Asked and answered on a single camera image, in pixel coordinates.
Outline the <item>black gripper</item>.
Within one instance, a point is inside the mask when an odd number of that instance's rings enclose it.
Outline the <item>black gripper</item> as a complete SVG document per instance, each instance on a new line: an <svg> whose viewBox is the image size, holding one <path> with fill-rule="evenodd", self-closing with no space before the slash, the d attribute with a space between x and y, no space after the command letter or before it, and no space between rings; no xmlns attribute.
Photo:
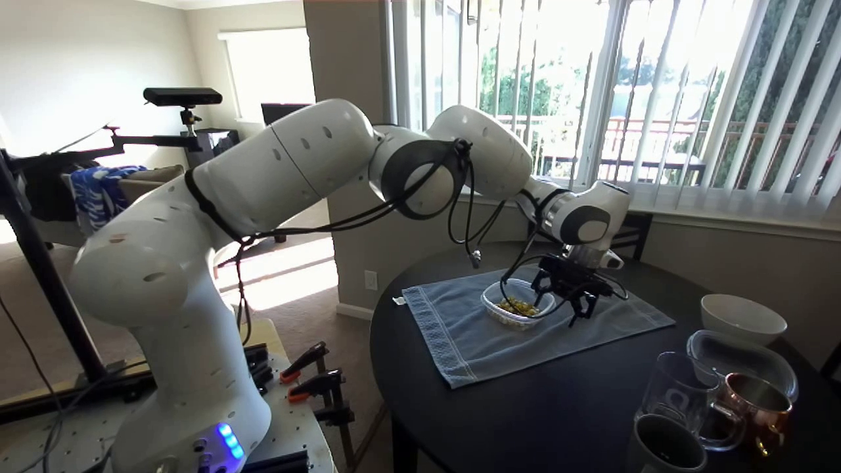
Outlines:
<svg viewBox="0 0 841 473"><path fill-rule="evenodd" d="M541 303L543 293L556 293L573 305L568 329L581 317L590 317L598 296L611 296L611 286L601 275L560 254L543 254L539 261L530 288L536 293L532 303Z"/></svg>

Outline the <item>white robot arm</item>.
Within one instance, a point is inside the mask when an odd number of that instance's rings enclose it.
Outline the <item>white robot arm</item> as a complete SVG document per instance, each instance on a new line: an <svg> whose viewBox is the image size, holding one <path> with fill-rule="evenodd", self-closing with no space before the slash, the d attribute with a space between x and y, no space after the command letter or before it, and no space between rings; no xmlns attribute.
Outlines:
<svg viewBox="0 0 841 473"><path fill-rule="evenodd" d="M70 267L79 311L129 329L155 378L109 446L113 473L244 468L273 412L250 375L210 254L284 230L290 215L356 175L414 221L438 215L464 188L495 202L530 196L532 224L568 245L577 266L620 262L610 242L629 194L539 178L524 145L488 112L452 106L411 131L376 125L339 96L305 106L141 194L79 249Z"/></svg>

